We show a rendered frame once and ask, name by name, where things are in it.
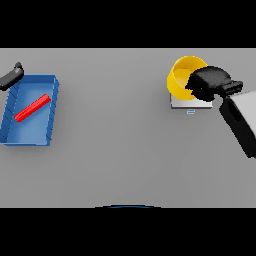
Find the yellow bowl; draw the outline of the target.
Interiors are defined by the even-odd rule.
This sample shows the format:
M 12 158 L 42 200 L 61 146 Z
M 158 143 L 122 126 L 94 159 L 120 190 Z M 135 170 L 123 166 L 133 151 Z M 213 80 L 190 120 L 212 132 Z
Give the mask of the yellow bowl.
M 166 78 L 166 88 L 178 100 L 193 100 L 192 91 L 185 88 L 190 75 L 208 64 L 197 56 L 182 56 L 170 69 Z

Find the blue tray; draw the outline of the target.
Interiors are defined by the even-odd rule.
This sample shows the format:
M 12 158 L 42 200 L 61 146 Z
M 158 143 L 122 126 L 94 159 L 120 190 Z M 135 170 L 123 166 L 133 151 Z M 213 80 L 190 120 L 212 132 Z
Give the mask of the blue tray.
M 49 146 L 52 140 L 54 116 L 59 92 L 55 74 L 26 74 L 8 90 L 0 123 L 0 144 L 6 146 Z M 50 102 L 17 122 L 14 118 L 43 94 Z

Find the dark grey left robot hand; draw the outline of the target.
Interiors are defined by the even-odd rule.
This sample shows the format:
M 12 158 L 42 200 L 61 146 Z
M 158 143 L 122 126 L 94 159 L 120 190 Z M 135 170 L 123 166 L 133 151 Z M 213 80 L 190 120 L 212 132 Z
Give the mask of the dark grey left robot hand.
M 6 91 L 15 83 L 20 81 L 24 76 L 24 69 L 20 62 L 17 62 L 14 68 L 5 74 L 4 76 L 0 77 L 0 90 Z

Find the pale square measuring scale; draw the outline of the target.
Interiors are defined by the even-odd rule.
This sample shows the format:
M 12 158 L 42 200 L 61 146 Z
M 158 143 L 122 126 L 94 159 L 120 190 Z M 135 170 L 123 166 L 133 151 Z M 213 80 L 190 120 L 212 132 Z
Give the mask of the pale square measuring scale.
M 185 109 L 187 115 L 193 115 L 200 109 L 211 109 L 213 104 L 194 98 L 192 100 L 180 100 L 170 95 L 170 105 L 172 109 Z

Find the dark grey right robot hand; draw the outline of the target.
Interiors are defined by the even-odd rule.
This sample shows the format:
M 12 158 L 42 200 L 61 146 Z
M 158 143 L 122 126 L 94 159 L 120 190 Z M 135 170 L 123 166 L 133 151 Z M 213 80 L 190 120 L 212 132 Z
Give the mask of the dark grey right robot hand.
M 243 82 L 233 80 L 222 68 L 207 66 L 191 73 L 185 88 L 197 99 L 211 102 L 216 95 L 226 98 L 241 92 Z

